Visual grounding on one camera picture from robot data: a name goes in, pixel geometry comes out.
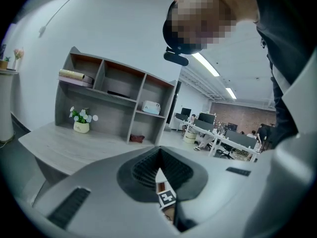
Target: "office desk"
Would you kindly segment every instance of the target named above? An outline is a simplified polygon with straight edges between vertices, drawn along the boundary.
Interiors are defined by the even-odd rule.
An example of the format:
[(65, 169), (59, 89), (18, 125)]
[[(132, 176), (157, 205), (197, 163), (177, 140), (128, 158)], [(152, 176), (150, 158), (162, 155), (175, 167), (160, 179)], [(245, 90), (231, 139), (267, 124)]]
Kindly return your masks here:
[(250, 162), (254, 162), (255, 159), (257, 158), (257, 156), (260, 154), (259, 152), (257, 152), (257, 151), (254, 150), (254, 149), (247, 148), (247, 147), (245, 147), (245, 146), (243, 146), (243, 145), (240, 145), (240, 144), (238, 144), (238, 143), (236, 143), (236, 142), (233, 142), (233, 141), (231, 141), (231, 140), (229, 140), (229, 139), (226, 139), (225, 137), (223, 137), (223, 136), (221, 136), (221, 135), (214, 134), (214, 133), (212, 133), (211, 131), (207, 131), (207, 130), (201, 129), (201, 128), (199, 128), (199, 127), (197, 127), (197, 126), (191, 124), (190, 122), (182, 121), (182, 120), (180, 120), (180, 119), (178, 119), (178, 118), (176, 118), (176, 117), (174, 117), (174, 119), (176, 119), (178, 122), (182, 122), (182, 123), (186, 124), (186, 125), (187, 125), (187, 130), (186, 130), (186, 131), (188, 131), (189, 128), (191, 127), (191, 128), (193, 128), (194, 130), (197, 130), (197, 131), (199, 131), (199, 132), (201, 132), (201, 133), (204, 133), (204, 134), (208, 134), (208, 135), (213, 136), (213, 137), (215, 138), (214, 143), (212, 144), (212, 148), (211, 148), (211, 150), (209, 151), (208, 156), (210, 156), (211, 154), (212, 154), (212, 156), (215, 156), (216, 151), (217, 151), (217, 149), (219, 148), (219, 146), (221, 145), (221, 143), (225, 143), (225, 144), (230, 145), (230, 146), (232, 146), (232, 147), (234, 147), (234, 148), (237, 148), (237, 149), (240, 149), (240, 150), (245, 150), (245, 151), (251, 153), (251, 154), (252, 154), (252, 157), (251, 157)]
[(73, 130), (72, 124), (56, 126), (54, 122), (33, 130), (19, 138), (19, 141), (47, 165), (47, 169), (65, 175), (72, 175), (94, 161), (148, 146), (126, 144), (124, 138), (93, 130), (81, 134)]

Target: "small potted plant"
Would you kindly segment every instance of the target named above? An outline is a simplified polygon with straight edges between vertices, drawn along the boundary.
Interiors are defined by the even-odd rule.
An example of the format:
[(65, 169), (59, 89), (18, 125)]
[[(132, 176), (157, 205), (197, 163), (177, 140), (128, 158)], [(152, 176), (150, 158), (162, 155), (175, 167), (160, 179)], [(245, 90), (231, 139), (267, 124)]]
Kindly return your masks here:
[(0, 69), (7, 69), (8, 62), (10, 62), (10, 57), (5, 57), (4, 60), (0, 60)]
[(74, 107), (71, 107), (69, 117), (74, 118), (74, 130), (79, 133), (87, 133), (89, 131), (89, 123), (91, 120), (98, 120), (98, 116), (91, 116), (88, 114), (87, 109), (82, 109), (78, 113)]
[(14, 61), (12, 65), (12, 70), (15, 70), (16, 61), (24, 56), (24, 51), (23, 49), (22, 50), (15, 49), (13, 52), (14, 52)]

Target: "ceiling light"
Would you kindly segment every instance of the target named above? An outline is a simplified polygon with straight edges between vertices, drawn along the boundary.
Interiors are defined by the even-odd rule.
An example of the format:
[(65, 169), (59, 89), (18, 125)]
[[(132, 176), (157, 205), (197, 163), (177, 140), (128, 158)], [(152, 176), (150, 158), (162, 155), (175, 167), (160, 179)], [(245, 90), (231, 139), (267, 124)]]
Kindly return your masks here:
[(231, 88), (226, 88), (226, 90), (228, 91), (228, 93), (231, 95), (231, 97), (233, 99), (237, 99), (237, 97), (234, 95), (233, 91), (231, 90)]
[(207, 70), (212, 73), (212, 75), (215, 77), (220, 76), (216, 69), (200, 53), (192, 54), (192, 56), (196, 58), (203, 66), (205, 66)]

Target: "white desk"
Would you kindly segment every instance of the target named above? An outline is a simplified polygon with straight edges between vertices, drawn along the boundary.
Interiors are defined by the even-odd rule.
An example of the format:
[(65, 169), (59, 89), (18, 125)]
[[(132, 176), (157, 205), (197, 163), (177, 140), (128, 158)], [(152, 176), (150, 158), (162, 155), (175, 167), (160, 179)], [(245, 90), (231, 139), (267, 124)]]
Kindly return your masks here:
[(201, 133), (204, 133), (204, 134), (208, 134), (208, 135), (213, 136), (213, 137), (215, 138), (214, 143), (212, 144), (212, 148), (211, 148), (211, 150), (209, 151), (208, 156), (210, 156), (211, 154), (212, 154), (213, 156), (215, 156), (215, 154), (216, 154), (216, 152), (217, 152), (219, 146), (221, 145), (221, 143), (225, 143), (225, 144), (230, 145), (230, 146), (232, 146), (232, 147), (234, 147), (234, 148), (237, 148), (237, 149), (240, 149), (240, 150), (244, 150), (244, 151), (247, 151), (248, 153), (251, 153), (251, 154), (252, 154), (252, 157), (251, 157), (250, 162), (254, 162), (255, 159), (257, 158), (257, 156), (260, 154), (259, 152), (257, 152), (257, 151), (254, 150), (254, 149), (247, 148), (247, 147), (245, 147), (245, 146), (243, 146), (243, 145), (240, 145), (240, 144), (238, 144), (238, 143), (236, 143), (236, 142), (233, 142), (233, 141), (231, 141), (231, 140), (229, 140), (229, 139), (227, 139), (227, 138), (225, 138), (225, 137), (223, 137), (223, 136), (221, 136), (221, 135), (214, 134), (214, 133), (212, 133), (211, 131), (207, 131), (207, 130), (204, 130), (204, 129), (202, 129), (202, 128), (199, 128), (199, 127), (197, 127), (197, 126), (191, 124), (191, 123), (188, 122), (188, 121), (182, 121), (182, 120), (180, 120), (180, 119), (178, 119), (178, 118), (176, 118), (176, 117), (174, 117), (174, 119), (176, 119), (176, 121), (178, 121), (178, 122), (181, 122), (181, 123), (187, 125), (186, 132), (187, 132), (187, 131), (189, 130), (189, 128), (191, 127), (191, 128), (193, 128), (194, 130), (197, 130), (197, 131), (199, 131), (199, 132), (201, 132)]

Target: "book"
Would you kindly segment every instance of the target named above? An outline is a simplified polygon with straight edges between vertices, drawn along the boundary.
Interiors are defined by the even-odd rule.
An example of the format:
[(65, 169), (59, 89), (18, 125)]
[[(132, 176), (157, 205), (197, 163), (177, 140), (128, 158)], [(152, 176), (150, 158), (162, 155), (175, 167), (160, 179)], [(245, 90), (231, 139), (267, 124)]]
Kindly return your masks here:
[(80, 85), (80, 86), (93, 88), (92, 84), (89, 84), (89, 83), (81, 81), (81, 80), (73, 79), (73, 78), (70, 78), (70, 77), (58, 76), (58, 80), (64, 81), (64, 82), (67, 82), (67, 83), (71, 83), (71, 84), (74, 84), (74, 85)]
[(67, 69), (61, 69), (59, 71), (58, 75), (62, 76), (62, 77), (69, 77), (69, 78), (77, 79), (80, 81), (84, 81), (84, 82), (87, 82), (89, 84), (92, 84), (93, 80), (94, 80), (92, 77), (86, 76), (83, 73), (79, 73), (79, 72), (75, 72), (75, 71), (71, 71), (71, 70), (67, 70)]

